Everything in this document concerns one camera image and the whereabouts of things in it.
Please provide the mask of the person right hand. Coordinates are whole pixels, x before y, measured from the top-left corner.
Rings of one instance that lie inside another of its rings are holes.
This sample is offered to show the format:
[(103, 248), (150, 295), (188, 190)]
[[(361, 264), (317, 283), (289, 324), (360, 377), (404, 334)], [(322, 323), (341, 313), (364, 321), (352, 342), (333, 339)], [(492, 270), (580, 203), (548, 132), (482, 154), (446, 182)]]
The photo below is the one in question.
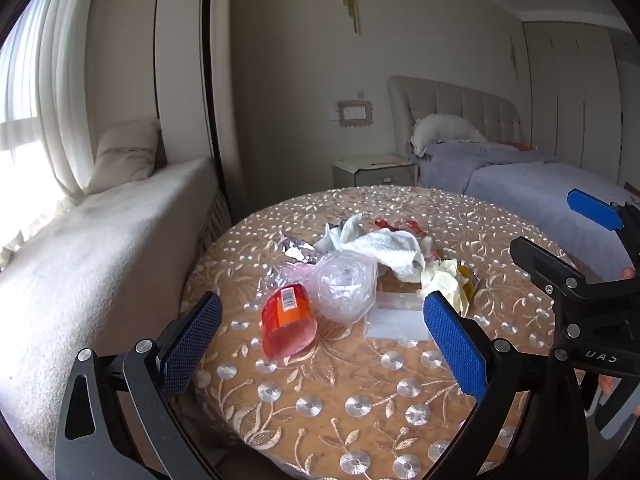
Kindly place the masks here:
[[(622, 273), (622, 278), (624, 280), (631, 280), (632, 278), (634, 278), (634, 269), (625, 268)], [(611, 394), (614, 390), (614, 386), (615, 386), (614, 377), (603, 376), (603, 375), (599, 376), (599, 387), (604, 394)], [(635, 415), (640, 414), (640, 406), (637, 406), (634, 409), (634, 414)]]

